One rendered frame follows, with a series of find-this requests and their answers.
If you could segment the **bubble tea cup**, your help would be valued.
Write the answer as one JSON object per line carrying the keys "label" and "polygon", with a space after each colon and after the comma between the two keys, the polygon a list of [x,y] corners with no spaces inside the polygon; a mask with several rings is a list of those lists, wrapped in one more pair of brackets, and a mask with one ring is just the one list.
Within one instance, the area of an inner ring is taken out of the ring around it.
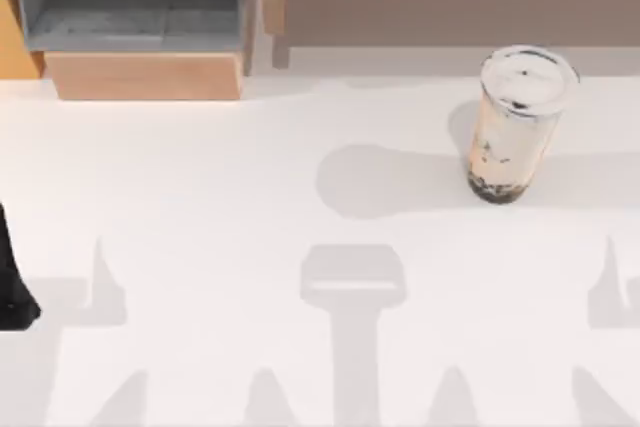
{"label": "bubble tea cup", "polygon": [[576,103],[580,77],[554,51],[512,45],[483,61],[480,85],[467,180],[481,199],[509,204],[529,187],[560,117]]}

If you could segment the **pale wooden drawer front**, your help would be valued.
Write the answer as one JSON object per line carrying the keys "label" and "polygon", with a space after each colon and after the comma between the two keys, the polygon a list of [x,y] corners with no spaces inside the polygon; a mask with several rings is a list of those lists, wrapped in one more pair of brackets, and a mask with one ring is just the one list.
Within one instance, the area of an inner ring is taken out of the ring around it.
{"label": "pale wooden drawer front", "polygon": [[217,52],[47,52],[58,97],[208,101],[241,97],[244,56]]}

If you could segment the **wooden open shelf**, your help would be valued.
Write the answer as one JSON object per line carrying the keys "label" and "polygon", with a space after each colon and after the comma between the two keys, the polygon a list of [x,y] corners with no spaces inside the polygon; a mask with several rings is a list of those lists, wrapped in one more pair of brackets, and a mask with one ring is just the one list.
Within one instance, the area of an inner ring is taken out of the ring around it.
{"label": "wooden open shelf", "polygon": [[276,66],[293,48],[390,48],[453,71],[506,44],[574,54],[593,75],[640,73],[640,0],[261,0]]}

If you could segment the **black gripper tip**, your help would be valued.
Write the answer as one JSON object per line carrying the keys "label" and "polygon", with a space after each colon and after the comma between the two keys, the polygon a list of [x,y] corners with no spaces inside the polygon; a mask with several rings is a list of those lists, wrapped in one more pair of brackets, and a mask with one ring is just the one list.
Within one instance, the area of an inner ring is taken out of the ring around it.
{"label": "black gripper tip", "polygon": [[0,203],[0,331],[26,331],[41,316],[41,308],[17,267]]}

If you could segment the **orange wooden cupboard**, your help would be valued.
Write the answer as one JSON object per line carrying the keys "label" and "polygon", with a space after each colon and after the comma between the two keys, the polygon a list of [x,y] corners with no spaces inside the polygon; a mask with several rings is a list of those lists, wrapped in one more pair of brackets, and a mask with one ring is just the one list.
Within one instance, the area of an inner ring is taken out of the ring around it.
{"label": "orange wooden cupboard", "polygon": [[37,80],[44,67],[43,54],[25,46],[18,0],[0,0],[0,80]]}

